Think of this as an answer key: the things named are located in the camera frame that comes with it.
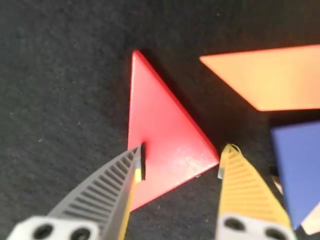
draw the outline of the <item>yellow stripe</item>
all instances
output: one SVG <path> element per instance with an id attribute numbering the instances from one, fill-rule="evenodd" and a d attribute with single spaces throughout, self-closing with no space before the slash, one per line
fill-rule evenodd
<path id="1" fill-rule="evenodd" d="M 122 224 L 118 236 L 118 240 L 123 240 L 125 239 L 126 231 L 127 231 L 127 226 L 128 226 L 128 221 L 130 217 L 130 206 L 131 206 L 131 201 L 132 198 L 134 197 L 134 192 L 135 192 L 135 187 L 136 183 L 140 182 L 142 180 L 142 172 L 140 168 L 137 168 L 134 172 L 134 179 L 132 181 L 131 185 L 131 190 L 129 193 L 128 201 L 126 202 L 125 210 L 124 210 L 124 215 L 122 219 Z"/>

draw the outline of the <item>dark carpet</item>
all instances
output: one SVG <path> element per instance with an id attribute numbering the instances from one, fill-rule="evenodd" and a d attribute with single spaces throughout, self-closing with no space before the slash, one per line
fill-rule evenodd
<path id="1" fill-rule="evenodd" d="M 317 0 L 1 0 L 1 239 L 126 149 L 134 49 L 217 149 L 238 144 L 280 197 L 269 176 L 270 125 L 319 112 L 258 112 L 198 57 L 320 43 L 319 9 Z M 213 239 L 216 175 L 136 210 L 126 239 Z"/>

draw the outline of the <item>orange parallelogram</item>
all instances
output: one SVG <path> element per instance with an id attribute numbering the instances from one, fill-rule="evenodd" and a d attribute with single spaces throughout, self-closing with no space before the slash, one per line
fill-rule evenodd
<path id="1" fill-rule="evenodd" d="M 320 109 L 320 44 L 201 56 L 259 111 Z"/>

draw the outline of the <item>tangram piece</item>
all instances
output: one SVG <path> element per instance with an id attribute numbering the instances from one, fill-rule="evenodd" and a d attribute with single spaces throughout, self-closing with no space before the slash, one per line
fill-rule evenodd
<path id="1" fill-rule="evenodd" d="M 201 56 L 259 111 L 320 109 L 320 44 Z"/>
<path id="2" fill-rule="evenodd" d="M 271 130 L 284 202 L 296 229 L 320 201 L 320 121 Z"/>
<path id="3" fill-rule="evenodd" d="M 216 149 L 144 56 L 132 55 L 128 148 L 145 144 L 131 210 L 216 166 Z"/>

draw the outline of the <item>red triangle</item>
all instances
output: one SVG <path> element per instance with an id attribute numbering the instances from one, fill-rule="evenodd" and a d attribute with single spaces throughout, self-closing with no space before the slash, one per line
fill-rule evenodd
<path id="1" fill-rule="evenodd" d="M 132 55 L 128 148 L 145 143 L 131 210 L 216 166 L 214 146 L 144 56 Z"/>

